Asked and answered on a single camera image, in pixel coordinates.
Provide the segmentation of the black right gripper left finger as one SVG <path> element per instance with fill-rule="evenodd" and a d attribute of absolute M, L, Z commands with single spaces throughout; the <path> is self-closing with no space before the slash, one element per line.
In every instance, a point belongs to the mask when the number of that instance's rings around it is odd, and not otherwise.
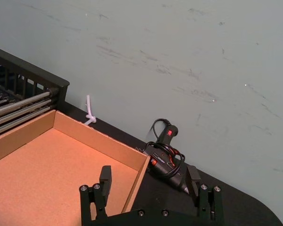
<path fill-rule="evenodd" d="M 105 207 L 112 184 L 111 166 L 103 166 L 99 182 L 93 186 L 82 185 L 79 188 L 81 221 L 92 221 L 91 203 L 95 204 L 96 219 L 107 218 Z"/>

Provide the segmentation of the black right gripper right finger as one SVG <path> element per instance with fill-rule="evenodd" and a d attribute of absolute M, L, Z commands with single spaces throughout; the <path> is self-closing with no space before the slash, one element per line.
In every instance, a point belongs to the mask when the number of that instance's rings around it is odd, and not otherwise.
<path fill-rule="evenodd" d="M 189 195 L 197 207 L 201 224 L 224 224 L 224 208 L 220 186 L 205 184 L 195 166 L 187 166 L 185 179 Z"/>

